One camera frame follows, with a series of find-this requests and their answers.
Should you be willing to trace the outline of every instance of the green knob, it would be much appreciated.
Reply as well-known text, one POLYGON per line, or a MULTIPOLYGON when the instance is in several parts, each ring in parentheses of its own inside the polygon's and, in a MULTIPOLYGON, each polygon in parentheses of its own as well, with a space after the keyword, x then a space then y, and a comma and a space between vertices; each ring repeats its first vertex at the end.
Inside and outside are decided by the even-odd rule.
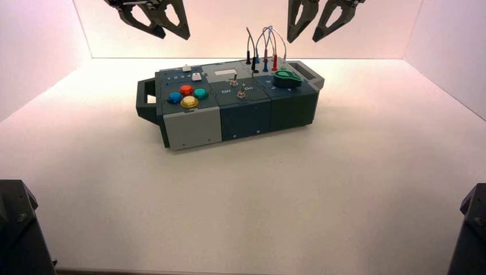
POLYGON ((302 78, 290 70, 278 70, 273 75, 273 85, 279 88, 295 88, 302 86, 302 78))

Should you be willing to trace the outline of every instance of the yellow button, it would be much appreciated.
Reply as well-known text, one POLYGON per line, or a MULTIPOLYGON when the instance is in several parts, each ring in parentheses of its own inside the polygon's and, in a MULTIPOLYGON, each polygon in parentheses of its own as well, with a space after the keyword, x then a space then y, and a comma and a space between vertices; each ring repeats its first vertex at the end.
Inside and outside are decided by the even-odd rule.
POLYGON ((181 100, 181 106, 184 108, 193 108, 199 104, 199 100, 194 96, 186 96, 181 100))

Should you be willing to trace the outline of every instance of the pink-lit wall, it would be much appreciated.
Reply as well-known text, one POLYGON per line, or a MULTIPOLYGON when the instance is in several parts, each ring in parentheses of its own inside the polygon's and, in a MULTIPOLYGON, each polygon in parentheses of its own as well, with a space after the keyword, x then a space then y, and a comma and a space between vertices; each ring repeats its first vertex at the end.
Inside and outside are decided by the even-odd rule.
MULTIPOLYGON (((368 0, 353 21, 314 43, 324 7, 289 46, 293 58, 402 58, 422 0, 368 0)), ((102 0, 75 0, 93 57, 242 57, 248 26, 256 35, 273 24, 285 36, 285 0, 185 0, 191 37, 160 40, 123 23, 102 0)))
POLYGON ((3 1, 0 49, 0 121, 90 59, 66 0, 3 1))
POLYGON ((486 119, 484 0, 424 0, 405 60, 486 119))

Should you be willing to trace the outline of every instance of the robotic arm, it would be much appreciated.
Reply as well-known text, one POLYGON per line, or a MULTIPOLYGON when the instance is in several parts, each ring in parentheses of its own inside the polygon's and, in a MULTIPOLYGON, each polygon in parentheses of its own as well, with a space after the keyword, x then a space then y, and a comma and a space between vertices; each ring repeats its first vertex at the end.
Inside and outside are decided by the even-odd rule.
MULTIPOLYGON (((322 38, 349 23, 356 13, 356 6, 359 3, 364 2, 365 0, 328 0, 312 40, 314 40, 314 42, 318 42, 322 38), (342 10, 341 16, 328 27, 327 23, 331 18, 331 14, 338 7, 340 7, 342 10)), ((292 43, 295 38, 297 38, 300 33, 311 23, 311 21, 316 17, 318 10, 319 0, 289 0, 287 18, 287 40, 289 43, 292 43), (303 8, 302 15, 296 22, 300 5, 302 5, 303 8)))
MULTIPOLYGON (((187 24, 186 11, 182 0, 104 0, 110 6, 116 8, 120 14, 120 18, 126 24, 133 26, 153 36, 164 39, 167 29, 179 37, 189 39, 189 26, 187 24), (132 9, 139 6, 147 18, 150 20, 150 25, 145 25, 134 18, 132 9), (172 5, 175 13, 179 19, 179 24, 173 24, 166 15, 168 5, 172 5)), ((320 0, 289 0, 288 4, 288 22, 287 22, 287 40, 292 43, 300 33, 311 23, 316 17, 319 10, 320 0), (299 7, 302 5, 303 11, 299 20, 296 22, 299 7)), ((312 39, 318 42, 322 38, 333 33, 345 24, 349 23, 355 15, 356 6, 359 3, 364 3, 365 0, 328 0, 324 11, 320 17, 318 26, 314 32, 312 39), (332 12, 340 7, 342 9, 341 16, 332 23, 329 27, 326 26, 332 12)))
POLYGON ((188 40, 191 34, 187 24, 186 10, 182 0, 105 0, 107 4, 116 8, 120 19, 126 24, 164 39, 167 29, 179 37, 188 40), (168 5, 172 5, 179 19, 179 24, 172 23, 166 15, 168 5), (134 18, 132 9, 139 6, 150 20, 150 25, 145 25, 134 18))

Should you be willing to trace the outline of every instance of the white push button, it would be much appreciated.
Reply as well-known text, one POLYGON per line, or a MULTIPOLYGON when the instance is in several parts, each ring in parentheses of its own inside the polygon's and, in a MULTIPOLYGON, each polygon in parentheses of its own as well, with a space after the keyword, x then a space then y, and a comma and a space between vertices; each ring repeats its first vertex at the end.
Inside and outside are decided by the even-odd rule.
POLYGON ((202 80, 201 74, 200 73, 193 73, 192 79, 193 79, 193 81, 201 81, 202 80))

